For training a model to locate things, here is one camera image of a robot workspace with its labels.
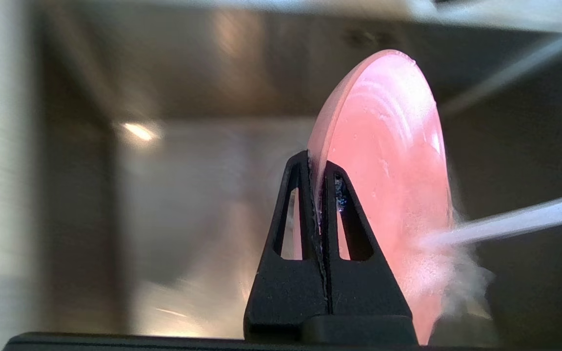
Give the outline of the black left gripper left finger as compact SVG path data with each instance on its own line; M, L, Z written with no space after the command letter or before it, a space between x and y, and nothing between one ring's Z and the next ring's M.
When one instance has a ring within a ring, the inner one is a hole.
M299 196L301 260L281 256L293 190ZM309 157L304 150L290 157L283 171L267 240L244 312L244 338L251 342L301 340L303 323L326 314L325 283Z

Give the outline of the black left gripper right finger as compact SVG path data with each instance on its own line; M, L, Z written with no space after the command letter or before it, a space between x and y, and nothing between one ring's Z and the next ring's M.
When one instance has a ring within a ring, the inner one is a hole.
M327 162L321 212L328 344L417 344L412 311L347 173Z

